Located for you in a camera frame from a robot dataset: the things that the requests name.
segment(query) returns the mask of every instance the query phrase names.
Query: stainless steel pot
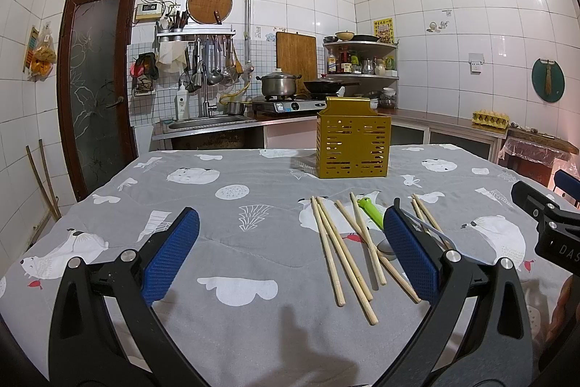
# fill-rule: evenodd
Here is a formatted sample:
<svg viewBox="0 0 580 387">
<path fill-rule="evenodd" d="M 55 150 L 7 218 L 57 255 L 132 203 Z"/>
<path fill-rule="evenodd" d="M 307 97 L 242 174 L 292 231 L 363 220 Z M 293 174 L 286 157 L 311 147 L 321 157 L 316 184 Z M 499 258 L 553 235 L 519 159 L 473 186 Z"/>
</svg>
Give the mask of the stainless steel pot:
<svg viewBox="0 0 580 387">
<path fill-rule="evenodd" d="M 246 111 L 246 104 L 243 102 L 228 102 L 225 112 L 227 115 L 243 115 Z"/>
<path fill-rule="evenodd" d="M 262 81 L 262 95 L 273 97 L 275 95 L 295 95 L 296 79 L 302 75 L 294 76 L 284 73 L 272 73 L 267 76 L 256 76 L 258 81 Z"/>
</svg>

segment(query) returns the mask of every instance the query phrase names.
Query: poster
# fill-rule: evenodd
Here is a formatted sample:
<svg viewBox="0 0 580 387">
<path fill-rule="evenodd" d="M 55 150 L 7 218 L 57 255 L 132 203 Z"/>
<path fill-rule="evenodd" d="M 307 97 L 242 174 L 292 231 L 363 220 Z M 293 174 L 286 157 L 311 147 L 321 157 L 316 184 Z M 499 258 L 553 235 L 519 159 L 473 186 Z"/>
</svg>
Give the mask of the poster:
<svg viewBox="0 0 580 387">
<path fill-rule="evenodd" d="M 375 20 L 375 37 L 379 37 L 381 43 L 395 43 L 393 31 L 393 18 Z"/>
</svg>

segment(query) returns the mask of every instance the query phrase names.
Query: gas stove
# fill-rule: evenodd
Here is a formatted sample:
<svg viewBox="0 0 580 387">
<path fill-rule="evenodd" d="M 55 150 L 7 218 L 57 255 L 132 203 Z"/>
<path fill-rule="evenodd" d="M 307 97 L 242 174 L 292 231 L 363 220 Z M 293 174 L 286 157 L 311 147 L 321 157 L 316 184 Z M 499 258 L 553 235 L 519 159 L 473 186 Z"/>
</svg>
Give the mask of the gas stove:
<svg viewBox="0 0 580 387">
<path fill-rule="evenodd" d="M 320 99 L 293 99 L 271 98 L 270 100 L 252 101 L 252 110 L 264 114 L 300 114 L 317 112 L 326 107 L 326 100 Z"/>
</svg>

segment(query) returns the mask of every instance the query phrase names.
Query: wooden chopstick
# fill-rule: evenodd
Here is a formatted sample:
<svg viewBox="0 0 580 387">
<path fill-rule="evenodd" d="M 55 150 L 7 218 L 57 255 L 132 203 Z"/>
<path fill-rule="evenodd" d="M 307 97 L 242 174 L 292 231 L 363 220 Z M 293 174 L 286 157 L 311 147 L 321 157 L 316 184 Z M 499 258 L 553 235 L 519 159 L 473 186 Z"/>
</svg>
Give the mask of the wooden chopstick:
<svg viewBox="0 0 580 387">
<path fill-rule="evenodd" d="M 334 288 L 334 293 L 336 296 L 336 303 L 339 307 L 342 307 L 346 303 L 346 301 L 344 300 L 344 293 L 342 292 L 340 279 L 338 279 L 338 272 L 336 271 L 336 266 L 334 264 L 334 258 L 332 257 L 330 245 L 328 244 L 326 228 L 324 227 L 323 222 L 320 219 L 320 212 L 318 211 L 318 205 L 316 205 L 314 197 L 310 198 L 310 205 L 312 206 L 312 213 L 314 213 L 314 218 L 316 219 L 316 225 L 318 225 L 318 233 L 320 233 L 320 239 L 323 242 L 324 256 L 326 257 L 328 270 L 330 271 L 332 286 Z"/>
<path fill-rule="evenodd" d="M 336 252 L 338 253 L 338 257 L 340 258 L 340 262 L 342 262 L 342 265 L 344 267 L 344 272 L 346 273 L 347 277 L 350 280 L 350 283 L 353 286 L 353 289 L 355 290 L 355 294 L 357 295 L 359 302 L 362 305 L 362 309 L 364 310 L 366 316 L 368 317 L 370 324 L 376 325 L 379 322 L 379 320 L 378 320 L 378 318 L 376 318 L 375 312 L 372 310 L 370 303 L 368 303 L 368 300 L 366 299 L 365 293 L 363 292 L 363 289 L 361 288 L 361 285 L 360 285 L 357 277 L 355 276 L 355 272 L 353 271 L 353 268 L 349 264 L 349 260 L 347 259 L 346 255 L 344 254 L 342 247 L 340 246 L 339 241 L 342 240 L 342 238 L 340 237 L 340 234 L 337 237 L 336 234 L 334 233 L 334 230 L 331 227 L 330 222 L 328 221 L 327 216 L 324 213 L 324 207 L 322 207 L 320 205 L 320 202 L 317 202 L 317 204 L 320 206 L 320 208 L 322 210 L 320 216 L 321 216 L 321 219 L 323 221 L 323 224 L 327 227 L 327 232 L 330 235 L 332 242 L 334 243 L 334 248 L 335 248 Z"/>
<path fill-rule="evenodd" d="M 417 203 L 417 200 L 414 197 L 411 197 L 411 204 L 413 205 L 413 208 L 415 209 L 415 214 L 417 215 L 417 218 L 424 222 L 425 224 L 427 224 L 427 219 L 425 218 L 425 215 L 423 214 L 423 212 L 421 211 L 421 208 L 419 207 L 419 204 Z M 434 235 L 432 231 L 430 231 L 426 225 L 421 225 L 421 229 L 427 233 L 427 235 L 431 236 L 431 238 L 433 238 L 436 242 L 437 245 L 439 245 L 439 247 L 443 250 L 446 251 L 447 245 L 443 242 L 443 239 L 440 238 L 437 235 Z"/>
<path fill-rule="evenodd" d="M 411 285 L 407 282 L 407 280 L 403 276 L 401 276 L 401 274 L 398 273 L 395 267 L 391 264 L 391 261 L 385 258 L 380 251 L 378 251 L 378 253 L 379 253 L 379 261 L 381 261 L 381 264 L 383 264 L 383 266 L 393 277 L 393 279 L 395 279 L 398 282 L 398 284 L 407 293 L 407 295 L 411 297 L 413 302 L 419 303 L 421 299 L 419 299 L 419 296 L 415 292 L 414 288 L 411 287 Z"/>
<path fill-rule="evenodd" d="M 338 232 L 336 225 L 334 225 L 334 222 L 332 221 L 330 214 L 326 210 L 326 207 L 324 206 L 323 200 L 320 197 L 317 197 L 316 201 L 318 202 L 320 209 L 323 211 L 323 214 L 322 214 L 323 223 L 325 222 L 325 218 L 326 218 L 326 221 L 328 222 L 328 225 L 331 228 L 332 233 L 334 233 L 334 235 L 336 235 L 338 244 L 340 245 L 342 252 L 346 256 L 346 260 L 348 261 L 349 266 L 352 268 L 353 273 L 355 274 L 355 277 L 357 278 L 357 280 L 359 282 L 359 285 L 362 289 L 362 293 L 364 293 L 367 300 L 369 300 L 369 301 L 372 300 L 372 293 L 370 293 L 370 290 L 369 290 L 368 286 L 366 285 L 366 282 L 363 278 L 363 275 L 361 274 L 361 271 L 359 271 L 359 267 L 357 266 L 357 264 L 355 263 L 355 260 L 353 259 L 352 255 L 350 254 L 349 248 L 346 247 L 346 244 L 344 243 L 342 236 L 340 236 L 340 233 Z"/>
<path fill-rule="evenodd" d="M 343 204 L 339 201 L 336 201 L 336 205 L 338 207 L 338 210 L 340 210 L 342 215 L 344 215 L 344 218 L 350 223 L 350 226 L 352 226 L 353 230 L 356 231 L 361 236 L 362 239 L 364 239 L 365 237 L 364 237 L 362 231 L 360 230 L 359 225 L 349 215 L 349 213 L 344 208 Z M 419 298 L 419 296 L 417 296 L 417 293 L 415 292 L 413 287 L 411 287 L 411 285 L 407 282 L 407 280 L 403 276 L 401 276 L 401 274 L 398 273 L 398 271 L 395 269 L 395 267 L 391 264 L 391 261 L 389 261 L 387 258 L 385 258 L 385 256 L 381 253 L 381 251 L 379 251 L 379 249 L 376 246 L 375 246 L 375 252 L 376 252 L 376 255 L 377 255 L 379 261 L 381 262 L 381 264 L 383 264 L 383 266 L 389 272 L 391 277 L 393 277 L 393 279 L 395 279 L 396 282 L 398 282 L 398 284 L 407 293 L 407 295 L 413 300 L 413 302 L 419 303 L 421 301 L 421 299 Z"/>
<path fill-rule="evenodd" d="M 413 205 L 413 209 L 415 210 L 415 215 L 417 215 L 417 218 L 426 223 L 425 220 L 425 216 L 423 215 L 423 212 L 421 211 L 421 208 L 419 207 L 419 204 L 417 204 L 417 201 L 415 200 L 414 197 L 411 197 L 411 204 Z M 421 229 L 425 232 L 425 233 L 429 233 L 428 228 L 421 225 Z"/>
<path fill-rule="evenodd" d="M 415 199 L 415 201 L 417 202 L 417 205 L 420 207 L 421 211 L 424 213 L 424 215 L 427 217 L 427 220 L 429 221 L 429 223 L 431 225 L 433 225 L 433 227 L 440 231 L 441 233 L 443 233 L 443 235 L 445 235 L 445 232 L 441 229 L 441 227 L 439 226 L 439 224 L 437 223 L 437 221 L 433 218 L 433 215 L 431 215 L 431 212 L 428 210 L 427 207 L 425 207 L 425 204 L 421 201 L 421 199 L 419 198 L 419 196 L 417 194 L 412 194 L 411 196 L 413 199 Z M 448 250 L 453 250 L 453 248 L 451 247 L 451 245 L 445 241 L 442 238 L 443 244 L 445 245 L 445 247 Z"/>
<path fill-rule="evenodd" d="M 350 193 L 350 201 L 353 204 L 353 212 L 355 213 L 355 219 L 356 219 L 356 222 L 353 222 L 353 223 L 356 223 L 362 232 L 362 240 L 366 243 L 366 246 L 369 250 L 370 261 L 372 262 L 372 268 L 375 271 L 376 280 L 379 282 L 379 284 L 386 285 L 387 279 L 385 279 L 385 275 L 383 273 L 383 268 L 381 268 L 381 263 L 379 262 L 379 256 L 376 254 L 376 246 L 372 242 L 372 238 L 370 237 L 369 230 L 364 223 L 363 216 L 361 214 L 361 209 L 359 208 L 359 204 L 357 202 L 357 198 L 356 198 L 355 194 Z M 342 215 L 344 216 L 344 218 L 346 218 L 347 220 L 350 219 L 350 215 L 346 211 L 346 209 L 342 206 L 342 203 L 337 201 L 336 205 L 337 206 L 340 205 L 340 207 L 342 207 L 342 209 L 339 207 L 339 210 L 342 213 Z"/>
</svg>

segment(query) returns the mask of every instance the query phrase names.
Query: black wok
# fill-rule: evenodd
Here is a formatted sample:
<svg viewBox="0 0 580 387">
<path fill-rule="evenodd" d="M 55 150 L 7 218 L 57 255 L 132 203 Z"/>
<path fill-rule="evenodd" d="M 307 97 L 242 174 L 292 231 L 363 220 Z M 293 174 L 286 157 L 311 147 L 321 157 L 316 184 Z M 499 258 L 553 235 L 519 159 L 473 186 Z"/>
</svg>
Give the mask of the black wok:
<svg viewBox="0 0 580 387">
<path fill-rule="evenodd" d="M 316 81 L 304 81 L 304 86 L 311 94 L 335 94 L 342 86 L 356 86 L 359 81 L 339 81 L 337 79 L 317 79 Z"/>
</svg>

